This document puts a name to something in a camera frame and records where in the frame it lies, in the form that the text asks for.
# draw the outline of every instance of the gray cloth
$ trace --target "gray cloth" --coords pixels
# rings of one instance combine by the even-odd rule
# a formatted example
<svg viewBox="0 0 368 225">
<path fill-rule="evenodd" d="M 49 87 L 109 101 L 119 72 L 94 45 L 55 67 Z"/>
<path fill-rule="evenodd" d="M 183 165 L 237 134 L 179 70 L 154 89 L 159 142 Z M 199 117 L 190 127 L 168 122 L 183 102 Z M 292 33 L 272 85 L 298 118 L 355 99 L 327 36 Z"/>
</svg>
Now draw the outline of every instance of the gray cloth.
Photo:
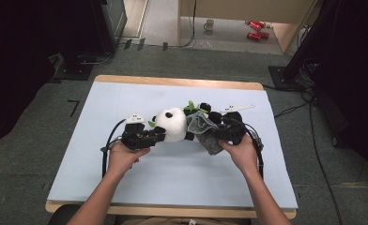
<svg viewBox="0 0 368 225">
<path fill-rule="evenodd" d="M 215 123 L 205 117 L 203 112 L 196 112 L 187 116 L 187 131 L 194 134 L 205 133 L 208 129 L 218 128 Z"/>
<path fill-rule="evenodd" d="M 203 112 L 196 112 L 187 116 L 187 131 L 194 133 L 211 156 L 222 151 L 219 140 L 213 135 L 213 129 L 218 128 L 215 123 L 205 117 Z"/>
</svg>

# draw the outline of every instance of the black cable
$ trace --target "black cable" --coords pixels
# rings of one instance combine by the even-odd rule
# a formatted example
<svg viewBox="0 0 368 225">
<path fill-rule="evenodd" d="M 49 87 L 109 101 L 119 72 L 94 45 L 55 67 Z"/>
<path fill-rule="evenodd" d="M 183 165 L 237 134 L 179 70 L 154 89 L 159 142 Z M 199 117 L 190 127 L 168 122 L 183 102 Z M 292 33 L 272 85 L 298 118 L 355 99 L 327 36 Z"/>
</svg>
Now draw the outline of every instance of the black cable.
<svg viewBox="0 0 368 225">
<path fill-rule="evenodd" d="M 232 121 L 232 122 L 235 122 L 236 124 L 242 126 L 245 129 L 246 133 L 248 133 L 248 135 L 252 138 L 253 141 L 256 141 L 257 143 L 262 144 L 259 140 L 254 140 L 255 138 L 260 139 L 260 136 L 258 136 L 257 131 L 252 126 L 244 124 L 244 123 L 239 122 L 238 120 L 232 119 L 232 118 L 223 118 L 222 120 Z M 249 126 L 253 130 L 253 132 L 255 133 L 255 135 L 257 137 L 254 137 L 252 135 L 252 133 L 245 127 L 245 125 Z M 261 176 L 261 178 L 264 178 L 264 173 L 263 173 L 264 161 L 263 161 L 263 156 L 261 155 L 261 149 L 259 148 L 260 146 L 258 144 L 253 144 L 253 146 L 254 146 L 254 150 L 256 151 L 256 154 L 257 154 L 257 159 L 258 159 L 258 164 L 259 164 L 258 169 L 259 169 L 260 176 Z"/>
<path fill-rule="evenodd" d="M 117 123 L 114 126 L 114 128 L 112 129 L 111 134 L 110 134 L 110 136 L 108 138 L 108 141 L 105 144 L 105 148 L 102 148 L 103 150 L 101 149 L 102 150 L 102 153 L 103 153 L 102 154 L 102 177 L 104 177 L 105 173 L 107 172 L 107 158 L 108 158 L 108 150 L 110 148 L 110 145 L 111 145 L 111 143 L 114 143 L 115 141 L 117 141 L 117 140 L 115 140 L 115 141 L 112 141 L 111 142 L 111 139 L 114 136 L 114 133 L 115 133 L 117 127 L 119 127 L 125 121 L 126 120 L 123 119 L 123 120 L 121 120 L 119 123 Z"/>
<path fill-rule="evenodd" d="M 319 167 L 321 168 L 322 174 L 324 175 L 325 182 L 327 183 L 328 189 L 330 191 L 330 196 L 331 196 L 331 198 L 333 200 L 333 204 L 334 204 L 334 207 L 336 209 L 336 215 L 337 215 L 337 218 L 339 219 L 339 224 L 340 225 L 343 225 L 342 216 L 340 215 L 340 211 L 339 211 L 339 207 L 338 207 L 337 202 L 336 202 L 336 198 L 333 195 L 333 190 L 332 190 L 332 188 L 330 186 L 330 181 L 328 180 L 327 173 L 325 172 L 324 167 L 322 166 L 321 158 L 319 157 L 318 150 L 316 148 L 314 123 L 313 123 L 313 113 L 312 113 L 312 111 L 313 111 L 313 103 L 310 103 L 310 123 L 311 123 L 311 132 L 312 132 L 312 135 L 313 135 L 313 145 L 314 145 L 315 155 L 316 155 L 316 158 L 318 160 Z"/>
<path fill-rule="evenodd" d="M 286 89 L 286 88 L 277 88 L 277 87 L 269 86 L 266 84 L 262 84 L 262 85 L 264 88 L 268 88 L 268 89 L 272 89 L 276 91 L 284 91 L 284 92 L 302 92 L 307 88 L 307 87 L 304 87 L 304 89 Z"/>
<path fill-rule="evenodd" d="M 291 112 L 295 111 L 296 109 L 299 109 L 299 108 L 301 108 L 301 107 L 303 107 L 303 106 L 307 105 L 308 103 L 309 103 L 309 102 L 304 102 L 304 103 L 303 103 L 303 104 L 301 104 L 301 105 L 298 105 L 298 106 L 295 106 L 295 107 L 291 107 L 291 108 L 289 108 L 289 109 L 286 109 L 286 110 L 284 110 L 284 111 L 282 111 L 282 112 L 280 112 L 280 113 L 278 113 L 278 114 L 274 115 L 274 119 L 275 119 L 275 118 L 278 118 L 278 117 L 280 117 L 280 116 L 283 116 L 283 115 L 285 115 L 285 114 L 291 113 Z"/>
</svg>

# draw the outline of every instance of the white sticker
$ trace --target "white sticker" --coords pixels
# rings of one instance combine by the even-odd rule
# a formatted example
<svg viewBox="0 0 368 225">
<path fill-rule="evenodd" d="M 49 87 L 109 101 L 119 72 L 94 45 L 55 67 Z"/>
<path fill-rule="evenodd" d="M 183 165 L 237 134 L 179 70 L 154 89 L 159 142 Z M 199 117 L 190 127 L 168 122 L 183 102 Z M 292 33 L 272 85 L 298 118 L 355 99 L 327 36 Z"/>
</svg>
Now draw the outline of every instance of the white sticker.
<svg viewBox="0 0 368 225">
<path fill-rule="evenodd" d="M 196 224 L 196 221 L 193 219 L 190 219 L 190 222 L 188 223 L 188 225 L 195 225 L 195 224 Z"/>
</svg>

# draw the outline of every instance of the cable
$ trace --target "cable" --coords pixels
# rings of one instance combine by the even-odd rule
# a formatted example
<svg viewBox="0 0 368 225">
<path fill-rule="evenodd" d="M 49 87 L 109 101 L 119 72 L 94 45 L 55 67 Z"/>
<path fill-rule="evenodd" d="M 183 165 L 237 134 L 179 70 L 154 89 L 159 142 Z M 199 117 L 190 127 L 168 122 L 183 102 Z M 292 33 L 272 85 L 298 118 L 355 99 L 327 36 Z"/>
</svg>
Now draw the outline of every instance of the cable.
<svg viewBox="0 0 368 225">
<path fill-rule="evenodd" d="M 108 61 L 110 58 L 111 58 L 111 56 L 112 56 L 112 54 L 111 53 L 109 53 L 109 55 L 108 55 L 108 57 L 106 58 L 106 59 L 104 59 L 104 60 L 102 60 L 102 61 L 100 61 L 100 62 L 94 62 L 94 63 L 80 63 L 80 64 L 82 64 L 82 65 L 99 65 L 99 64 L 103 64 L 103 63 L 105 63 L 106 61 Z"/>
<path fill-rule="evenodd" d="M 272 89 L 276 91 L 284 91 L 284 92 L 302 92 L 306 89 L 306 87 L 304 87 L 304 89 L 286 89 L 286 88 L 277 88 L 277 87 L 269 86 L 266 84 L 262 84 L 262 85 L 264 88 L 268 88 L 268 89 Z"/>
<path fill-rule="evenodd" d="M 117 140 L 114 140 L 111 142 L 112 137 L 114 136 L 114 133 L 117 129 L 117 127 L 119 127 L 123 122 L 125 122 L 126 120 L 123 119 L 121 121 L 119 121 L 119 123 L 117 123 L 114 128 L 111 131 L 111 134 L 108 138 L 107 143 L 105 144 L 105 147 L 101 148 L 102 151 L 102 177 L 104 177 L 105 173 L 107 172 L 107 158 L 108 158 L 108 150 L 110 149 L 110 145 L 111 143 L 116 142 Z"/>
<path fill-rule="evenodd" d="M 236 124 L 242 126 L 245 129 L 246 133 L 252 138 L 254 150 L 256 151 L 258 164 L 259 164 L 258 165 L 258 170 L 259 170 L 261 178 L 264 178 L 264 173 L 263 173 L 264 161 L 263 161 L 263 156 L 261 155 L 261 151 L 263 149 L 263 144 L 260 142 L 260 137 L 258 136 L 257 131 L 252 126 L 244 124 L 242 122 L 239 122 L 238 120 L 233 119 L 233 118 L 224 118 L 223 117 L 222 120 L 232 121 L 232 122 L 235 122 Z M 245 126 L 249 126 L 253 130 L 255 135 L 253 135 Z"/>
<path fill-rule="evenodd" d="M 301 104 L 301 105 L 298 105 L 298 106 L 295 106 L 295 107 L 291 107 L 291 108 L 289 108 L 289 109 L 286 109 L 286 110 L 284 110 L 284 111 L 282 111 L 282 112 L 280 112 L 280 113 L 278 113 L 278 114 L 274 115 L 274 119 L 276 119 L 276 118 L 278 118 L 278 117 L 280 117 L 280 116 L 283 116 L 283 115 L 285 115 L 285 114 L 291 113 L 291 112 L 295 111 L 296 109 L 299 109 L 299 108 L 301 108 L 301 107 L 303 107 L 303 106 L 307 105 L 308 103 L 309 103 L 309 102 L 304 102 L 304 103 L 303 103 L 303 104 Z"/>
<path fill-rule="evenodd" d="M 339 219 L 339 224 L 343 225 L 342 216 L 340 215 L 340 211 L 339 211 L 339 207 L 338 207 L 337 202 L 336 202 L 336 198 L 333 195 L 333 191 L 332 191 L 332 188 L 330 186 L 330 181 L 328 180 L 327 174 L 325 173 L 324 167 L 322 166 L 321 158 L 319 157 L 318 150 L 316 148 L 312 107 L 313 107 L 313 103 L 310 103 L 310 123 L 311 123 L 311 132 L 312 132 L 312 135 L 313 135 L 313 145 L 314 145 L 315 155 L 316 155 L 316 158 L 318 160 L 319 167 L 321 168 L 322 174 L 324 175 L 325 182 L 327 183 L 328 189 L 330 191 L 330 196 L 333 200 L 333 204 L 334 204 L 334 207 L 336 209 L 336 215 L 337 215 L 337 218 Z"/>
</svg>

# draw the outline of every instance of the panda ear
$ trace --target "panda ear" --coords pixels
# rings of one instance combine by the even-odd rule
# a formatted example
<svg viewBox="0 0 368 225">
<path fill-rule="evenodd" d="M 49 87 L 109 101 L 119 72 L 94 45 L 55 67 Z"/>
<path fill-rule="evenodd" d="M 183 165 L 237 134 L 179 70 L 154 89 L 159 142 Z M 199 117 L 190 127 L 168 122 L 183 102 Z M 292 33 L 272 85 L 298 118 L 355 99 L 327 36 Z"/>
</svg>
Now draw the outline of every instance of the panda ear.
<svg viewBox="0 0 368 225">
<path fill-rule="evenodd" d="M 166 132 L 166 129 L 162 128 L 162 127 L 155 127 L 154 131 L 155 131 L 155 133 L 164 133 L 164 132 Z"/>
</svg>

